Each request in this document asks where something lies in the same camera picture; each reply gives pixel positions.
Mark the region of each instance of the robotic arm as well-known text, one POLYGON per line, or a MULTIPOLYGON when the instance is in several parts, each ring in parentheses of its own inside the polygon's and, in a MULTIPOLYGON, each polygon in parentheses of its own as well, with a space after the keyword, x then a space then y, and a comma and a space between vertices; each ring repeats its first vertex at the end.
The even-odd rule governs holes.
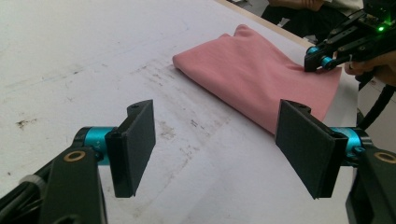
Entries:
POLYGON ((360 128, 329 128, 310 108, 282 100, 276 145, 316 198, 330 198, 341 165, 358 169, 346 200, 349 223, 396 223, 396 154, 374 146, 360 128))
POLYGON ((120 127, 85 127, 72 146, 0 199, 0 223, 107 223, 98 164, 116 197, 135 196, 155 145, 152 101, 127 108, 120 127))
POLYGON ((319 67, 333 69, 349 61, 366 61, 396 49, 396 2, 363 2, 363 10, 352 14, 326 40, 307 50, 305 72, 315 72, 319 67))

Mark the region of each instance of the white table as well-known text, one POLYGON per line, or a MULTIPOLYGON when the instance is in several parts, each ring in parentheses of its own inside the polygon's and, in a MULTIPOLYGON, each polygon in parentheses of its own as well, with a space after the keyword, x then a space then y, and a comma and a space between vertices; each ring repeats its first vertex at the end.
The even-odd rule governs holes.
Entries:
MULTIPOLYGON (((100 167, 110 223, 347 223, 350 168, 314 201, 273 136, 172 65, 241 23, 303 63, 298 38, 213 0, 0 1, 0 195, 81 127, 118 126, 153 99, 157 145, 136 197, 116 199, 100 167)), ((353 126, 356 102, 342 76, 326 124, 353 126)))

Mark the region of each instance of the human hand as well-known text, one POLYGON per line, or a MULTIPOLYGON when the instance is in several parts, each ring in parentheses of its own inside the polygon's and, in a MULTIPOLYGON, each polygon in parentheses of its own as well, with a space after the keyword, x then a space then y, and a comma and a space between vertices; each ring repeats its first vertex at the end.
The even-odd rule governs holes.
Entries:
POLYGON ((365 62, 345 64, 346 73, 354 76, 362 75, 375 69, 374 76, 382 82, 396 87, 396 50, 379 55, 365 62))
POLYGON ((312 11, 319 11, 323 3, 324 0, 302 0, 304 8, 308 8, 312 11))

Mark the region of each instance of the pink cloth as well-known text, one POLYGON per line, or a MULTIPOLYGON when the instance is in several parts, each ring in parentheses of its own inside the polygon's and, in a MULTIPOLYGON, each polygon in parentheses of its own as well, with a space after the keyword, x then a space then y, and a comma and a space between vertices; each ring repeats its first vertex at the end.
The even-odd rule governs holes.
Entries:
POLYGON ((239 25, 173 58, 174 66, 221 100, 275 133, 280 99, 312 108, 323 120, 337 90, 341 69, 306 73, 263 36, 239 25))

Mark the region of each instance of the black plastic bracket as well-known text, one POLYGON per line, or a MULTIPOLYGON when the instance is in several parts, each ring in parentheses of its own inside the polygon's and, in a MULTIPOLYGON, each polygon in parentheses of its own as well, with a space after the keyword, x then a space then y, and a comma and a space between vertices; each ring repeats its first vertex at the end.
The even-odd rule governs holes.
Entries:
POLYGON ((310 111, 306 105, 281 100, 276 145, 314 199, 330 198, 347 138, 314 118, 310 111))
POLYGON ((152 100, 127 108, 128 118, 106 134, 107 154, 116 197, 135 196, 155 146, 152 100))
POLYGON ((107 222, 95 154, 70 147, 52 161, 38 223, 107 222))
POLYGON ((346 201, 349 223, 396 223, 396 154, 366 147, 346 201))

